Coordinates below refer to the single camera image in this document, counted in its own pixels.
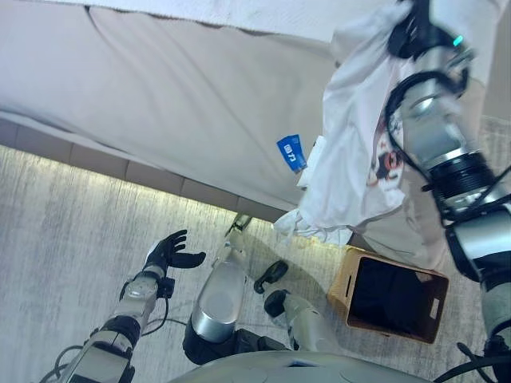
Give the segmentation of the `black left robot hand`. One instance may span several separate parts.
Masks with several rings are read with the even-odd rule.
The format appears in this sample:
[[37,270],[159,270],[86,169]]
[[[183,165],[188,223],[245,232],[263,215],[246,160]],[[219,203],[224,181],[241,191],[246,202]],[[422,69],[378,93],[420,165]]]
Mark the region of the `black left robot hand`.
[[204,262],[206,254],[184,251],[187,233],[187,230],[176,231],[159,241],[148,253],[144,270],[155,267],[160,269],[163,275],[166,275],[169,267],[192,269],[200,266]]

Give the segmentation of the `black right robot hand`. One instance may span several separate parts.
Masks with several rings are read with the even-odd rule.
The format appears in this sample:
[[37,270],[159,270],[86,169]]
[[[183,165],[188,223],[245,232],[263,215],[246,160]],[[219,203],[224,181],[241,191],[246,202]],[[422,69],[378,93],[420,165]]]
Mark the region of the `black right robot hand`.
[[418,59],[436,47],[454,47],[454,38],[432,22],[430,0],[415,0],[408,15],[392,30],[387,42],[388,52],[402,59]]

